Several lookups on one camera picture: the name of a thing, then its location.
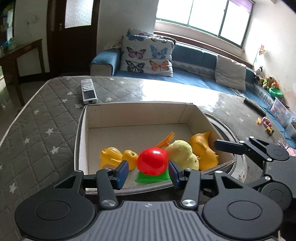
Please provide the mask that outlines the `small yellow toy car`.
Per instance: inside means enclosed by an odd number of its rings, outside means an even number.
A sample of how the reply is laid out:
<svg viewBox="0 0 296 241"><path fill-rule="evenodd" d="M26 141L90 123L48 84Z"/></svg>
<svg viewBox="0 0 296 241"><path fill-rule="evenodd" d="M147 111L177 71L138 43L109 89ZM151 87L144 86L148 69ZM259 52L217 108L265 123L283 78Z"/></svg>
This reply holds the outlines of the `small yellow toy car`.
<svg viewBox="0 0 296 241"><path fill-rule="evenodd" d="M268 127L266 127L266 132L267 132L270 136L272 136L273 133L274 133L274 130L268 126Z"/></svg>

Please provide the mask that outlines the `orange dinosaur toy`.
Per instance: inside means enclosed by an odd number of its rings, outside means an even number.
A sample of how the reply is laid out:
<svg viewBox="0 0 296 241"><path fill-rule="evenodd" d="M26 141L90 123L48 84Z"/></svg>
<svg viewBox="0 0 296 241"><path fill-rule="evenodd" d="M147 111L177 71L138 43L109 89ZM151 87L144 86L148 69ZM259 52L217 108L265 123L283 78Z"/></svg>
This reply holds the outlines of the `orange dinosaur toy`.
<svg viewBox="0 0 296 241"><path fill-rule="evenodd" d="M219 156L209 147L209 136L211 131L197 133L189 139L193 153L199 161L200 171L218 166Z"/></svg>

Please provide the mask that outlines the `green plastic bowl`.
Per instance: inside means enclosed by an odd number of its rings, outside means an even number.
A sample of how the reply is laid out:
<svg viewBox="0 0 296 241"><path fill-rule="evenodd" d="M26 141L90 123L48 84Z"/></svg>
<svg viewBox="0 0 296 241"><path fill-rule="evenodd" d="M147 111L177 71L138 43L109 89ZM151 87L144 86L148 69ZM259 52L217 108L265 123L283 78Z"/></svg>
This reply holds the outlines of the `green plastic bowl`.
<svg viewBox="0 0 296 241"><path fill-rule="evenodd" d="M270 94L273 98L280 98L280 99L283 98L283 93L282 93L279 89L276 89L276 88L270 88L270 89L269 89L269 94Z"/></svg>

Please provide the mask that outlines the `pink small toy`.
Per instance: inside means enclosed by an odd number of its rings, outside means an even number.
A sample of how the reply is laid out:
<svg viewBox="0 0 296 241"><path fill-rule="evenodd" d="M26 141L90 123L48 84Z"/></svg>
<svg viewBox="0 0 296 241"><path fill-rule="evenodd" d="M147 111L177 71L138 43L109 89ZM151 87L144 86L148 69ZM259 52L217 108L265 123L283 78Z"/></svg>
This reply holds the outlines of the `pink small toy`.
<svg viewBox="0 0 296 241"><path fill-rule="evenodd" d="M262 124L266 127L266 128L272 128L272 123L271 121L267 118L267 117L263 117L262 118Z"/></svg>

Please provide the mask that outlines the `round black induction cooker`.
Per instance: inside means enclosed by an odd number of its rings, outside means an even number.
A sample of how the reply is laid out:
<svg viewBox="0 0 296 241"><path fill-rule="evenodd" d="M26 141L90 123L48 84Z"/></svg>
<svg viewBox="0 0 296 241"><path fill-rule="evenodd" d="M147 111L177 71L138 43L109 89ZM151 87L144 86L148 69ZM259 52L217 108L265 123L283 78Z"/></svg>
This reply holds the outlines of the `round black induction cooker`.
<svg viewBox="0 0 296 241"><path fill-rule="evenodd" d="M208 121L214 126L222 139L230 142L239 142L237 135L220 119L209 114L204 113ZM212 175L215 171L223 171L228 175L236 178L240 182L245 182L247 175L247 162L245 155L230 154L231 160L220 163L217 167L202 171L205 175Z"/></svg>

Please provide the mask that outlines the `black remote control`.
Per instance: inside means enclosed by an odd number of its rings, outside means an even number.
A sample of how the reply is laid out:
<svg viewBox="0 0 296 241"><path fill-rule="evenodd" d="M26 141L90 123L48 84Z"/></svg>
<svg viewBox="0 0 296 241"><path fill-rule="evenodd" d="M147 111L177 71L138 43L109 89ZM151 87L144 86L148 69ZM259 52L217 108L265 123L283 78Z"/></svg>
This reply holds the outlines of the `black remote control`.
<svg viewBox="0 0 296 241"><path fill-rule="evenodd" d="M265 117L266 116L266 112L257 103L255 103L252 100L247 99L247 98L245 98L243 102L244 102L244 104L246 106L248 106L249 108L253 109L260 116L262 116L262 117Z"/></svg>

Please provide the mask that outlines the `wooden display shelf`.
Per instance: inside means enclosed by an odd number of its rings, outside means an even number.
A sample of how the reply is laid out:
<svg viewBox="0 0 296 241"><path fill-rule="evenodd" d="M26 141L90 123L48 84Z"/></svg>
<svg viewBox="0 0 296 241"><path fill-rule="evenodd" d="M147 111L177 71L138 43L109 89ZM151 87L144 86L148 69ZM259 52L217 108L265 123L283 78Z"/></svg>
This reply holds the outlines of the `wooden display shelf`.
<svg viewBox="0 0 296 241"><path fill-rule="evenodd" d="M1 47L8 48L10 39L14 37L14 15L15 15L14 0L1 0Z"/></svg>

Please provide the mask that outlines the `yellow plush chick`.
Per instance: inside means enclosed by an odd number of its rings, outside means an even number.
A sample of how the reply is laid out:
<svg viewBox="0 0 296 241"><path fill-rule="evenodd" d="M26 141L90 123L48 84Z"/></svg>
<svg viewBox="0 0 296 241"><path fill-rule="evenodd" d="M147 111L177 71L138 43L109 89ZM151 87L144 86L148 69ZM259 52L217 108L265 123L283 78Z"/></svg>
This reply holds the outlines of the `yellow plush chick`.
<svg viewBox="0 0 296 241"><path fill-rule="evenodd" d="M156 145L157 148L164 149L168 154L170 161L174 161L181 169L199 170L199 161L197 156L193 153L193 149L189 143L184 140L176 140L173 143L175 133L170 134Z"/></svg>

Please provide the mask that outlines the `grey cardboard storage box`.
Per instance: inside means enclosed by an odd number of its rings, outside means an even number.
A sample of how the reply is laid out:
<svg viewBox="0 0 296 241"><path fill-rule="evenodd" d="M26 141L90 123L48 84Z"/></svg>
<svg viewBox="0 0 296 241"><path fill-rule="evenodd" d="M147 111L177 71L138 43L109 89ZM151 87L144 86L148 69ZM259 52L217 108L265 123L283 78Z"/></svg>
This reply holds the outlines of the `grey cardboard storage box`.
<svg viewBox="0 0 296 241"><path fill-rule="evenodd" d="M188 141L210 131L209 146L224 140L226 133L215 126L215 118L191 103L119 102L87 105L81 113L74 148L74 168L95 174L103 148L137 154L160 143L170 132L176 140Z"/></svg>

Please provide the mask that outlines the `blue sofa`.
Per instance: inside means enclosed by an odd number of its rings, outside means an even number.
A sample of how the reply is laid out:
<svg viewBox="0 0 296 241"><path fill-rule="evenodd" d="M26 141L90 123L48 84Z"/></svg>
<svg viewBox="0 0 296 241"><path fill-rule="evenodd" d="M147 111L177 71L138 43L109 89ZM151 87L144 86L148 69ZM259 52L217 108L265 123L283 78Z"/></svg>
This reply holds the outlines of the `blue sofa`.
<svg viewBox="0 0 296 241"><path fill-rule="evenodd" d="M270 115L287 142L295 148L295 137L291 138L286 129L276 119L276 116L271 113L270 109L274 100L267 96L267 93L255 83L255 73L250 68L245 68L246 90L241 91L216 82L215 69L218 55L204 49L177 44L172 55L173 77L160 76L159 74L142 74L139 72L128 73L127 70L121 70L121 54L122 51L120 49L109 49L100 52L91 62L90 74L92 76L105 75L157 79L247 97L268 112L268 115Z"/></svg>

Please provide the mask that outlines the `yellow bear toy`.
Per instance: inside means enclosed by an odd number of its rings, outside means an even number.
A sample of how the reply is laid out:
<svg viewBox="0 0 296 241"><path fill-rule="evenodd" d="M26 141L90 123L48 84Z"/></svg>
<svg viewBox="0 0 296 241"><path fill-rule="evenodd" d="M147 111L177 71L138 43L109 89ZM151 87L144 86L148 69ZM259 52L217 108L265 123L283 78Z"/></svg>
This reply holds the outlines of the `yellow bear toy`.
<svg viewBox="0 0 296 241"><path fill-rule="evenodd" d="M128 161L129 170L137 167L138 154L132 150L121 153L115 147L104 148L100 155L100 169L116 168L122 161Z"/></svg>

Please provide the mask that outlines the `green cloth piece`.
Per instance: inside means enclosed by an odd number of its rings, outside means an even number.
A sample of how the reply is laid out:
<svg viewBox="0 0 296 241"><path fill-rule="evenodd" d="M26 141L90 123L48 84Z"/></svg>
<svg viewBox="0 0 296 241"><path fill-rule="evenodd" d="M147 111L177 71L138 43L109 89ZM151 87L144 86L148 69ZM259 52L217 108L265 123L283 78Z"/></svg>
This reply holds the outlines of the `green cloth piece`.
<svg viewBox="0 0 296 241"><path fill-rule="evenodd" d="M170 179L169 171L168 169L166 169L165 172L156 176L139 172L135 182L143 183L143 184L151 184L151 183L158 183L158 182L170 181L170 180L171 179Z"/></svg>

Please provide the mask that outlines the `butterfly print pillow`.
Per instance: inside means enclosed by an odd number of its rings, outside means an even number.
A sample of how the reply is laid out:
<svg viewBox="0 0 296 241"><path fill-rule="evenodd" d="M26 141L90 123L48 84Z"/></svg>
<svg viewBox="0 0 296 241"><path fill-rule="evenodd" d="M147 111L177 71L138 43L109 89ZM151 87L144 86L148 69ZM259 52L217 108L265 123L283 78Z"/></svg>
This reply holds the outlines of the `butterfly print pillow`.
<svg viewBox="0 0 296 241"><path fill-rule="evenodd" d="M173 77L171 61L175 45L171 38L128 33L121 41L120 70Z"/></svg>

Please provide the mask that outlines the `clear plastic toy box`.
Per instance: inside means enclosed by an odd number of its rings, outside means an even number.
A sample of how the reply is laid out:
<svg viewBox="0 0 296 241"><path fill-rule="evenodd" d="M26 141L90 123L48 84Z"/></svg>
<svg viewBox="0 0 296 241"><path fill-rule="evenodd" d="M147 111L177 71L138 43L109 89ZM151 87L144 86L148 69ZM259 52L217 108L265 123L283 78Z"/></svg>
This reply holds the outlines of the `clear plastic toy box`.
<svg viewBox="0 0 296 241"><path fill-rule="evenodd" d="M270 112L276 117L280 125L286 128L292 119L291 112L282 104L279 98L275 98L273 105L271 106Z"/></svg>

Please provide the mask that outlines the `dark wooden door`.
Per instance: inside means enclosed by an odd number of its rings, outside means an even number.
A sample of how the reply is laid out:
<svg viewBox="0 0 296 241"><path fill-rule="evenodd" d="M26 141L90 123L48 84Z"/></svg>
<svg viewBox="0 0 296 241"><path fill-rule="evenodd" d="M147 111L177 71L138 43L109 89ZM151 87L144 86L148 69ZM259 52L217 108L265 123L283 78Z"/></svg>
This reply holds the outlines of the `dark wooden door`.
<svg viewBox="0 0 296 241"><path fill-rule="evenodd" d="M96 55L100 1L48 1L47 51L54 76L88 75Z"/></svg>

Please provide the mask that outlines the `silver remote control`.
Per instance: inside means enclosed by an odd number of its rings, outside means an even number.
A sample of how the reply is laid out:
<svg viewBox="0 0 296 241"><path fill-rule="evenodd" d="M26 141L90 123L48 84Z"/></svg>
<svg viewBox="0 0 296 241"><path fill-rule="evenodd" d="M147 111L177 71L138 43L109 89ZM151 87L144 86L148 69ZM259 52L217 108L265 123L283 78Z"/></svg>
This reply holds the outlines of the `silver remote control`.
<svg viewBox="0 0 296 241"><path fill-rule="evenodd" d="M83 103L85 105L97 103L97 95L95 92L92 79L81 80L81 91Z"/></svg>

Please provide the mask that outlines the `grey white cushion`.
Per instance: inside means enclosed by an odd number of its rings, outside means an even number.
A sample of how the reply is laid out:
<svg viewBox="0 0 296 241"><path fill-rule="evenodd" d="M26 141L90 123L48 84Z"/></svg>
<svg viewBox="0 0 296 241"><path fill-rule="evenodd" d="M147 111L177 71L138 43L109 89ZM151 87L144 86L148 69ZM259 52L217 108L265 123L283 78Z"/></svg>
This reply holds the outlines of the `grey white cushion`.
<svg viewBox="0 0 296 241"><path fill-rule="evenodd" d="M232 89L246 90L246 65L218 55L216 59L215 81Z"/></svg>

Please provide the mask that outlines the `window with green frame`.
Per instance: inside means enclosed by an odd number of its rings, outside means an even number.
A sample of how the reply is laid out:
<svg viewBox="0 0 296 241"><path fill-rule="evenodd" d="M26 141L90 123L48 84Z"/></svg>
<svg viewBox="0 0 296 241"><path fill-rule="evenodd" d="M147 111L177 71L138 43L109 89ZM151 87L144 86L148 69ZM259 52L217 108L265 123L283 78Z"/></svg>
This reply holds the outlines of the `window with green frame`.
<svg viewBox="0 0 296 241"><path fill-rule="evenodd" d="M254 1L159 1L156 19L244 44Z"/></svg>

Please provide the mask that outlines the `stuffed animal pile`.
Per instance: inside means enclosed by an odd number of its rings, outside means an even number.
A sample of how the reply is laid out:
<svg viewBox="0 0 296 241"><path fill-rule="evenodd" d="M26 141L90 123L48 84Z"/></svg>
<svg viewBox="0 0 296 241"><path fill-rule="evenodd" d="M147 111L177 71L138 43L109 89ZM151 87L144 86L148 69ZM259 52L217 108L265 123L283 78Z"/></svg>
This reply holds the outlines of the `stuffed animal pile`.
<svg viewBox="0 0 296 241"><path fill-rule="evenodd" d="M270 90L271 88L279 89L279 84L273 76L263 76L263 67L259 66L255 71L256 80L265 90Z"/></svg>

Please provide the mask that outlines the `red heart toy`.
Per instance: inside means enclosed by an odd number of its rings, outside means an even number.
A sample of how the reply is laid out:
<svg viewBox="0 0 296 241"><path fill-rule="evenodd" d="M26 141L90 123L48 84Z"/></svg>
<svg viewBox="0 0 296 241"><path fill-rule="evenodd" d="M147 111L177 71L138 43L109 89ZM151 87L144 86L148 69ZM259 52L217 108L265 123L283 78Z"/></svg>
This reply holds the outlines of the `red heart toy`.
<svg viewBox="0 0 296 241"><path fill-rule="evenodd" d="M140 153L137 168L140 172L157 176L164 173L168 167L168 154L160 148L148 148Z"/></svg>

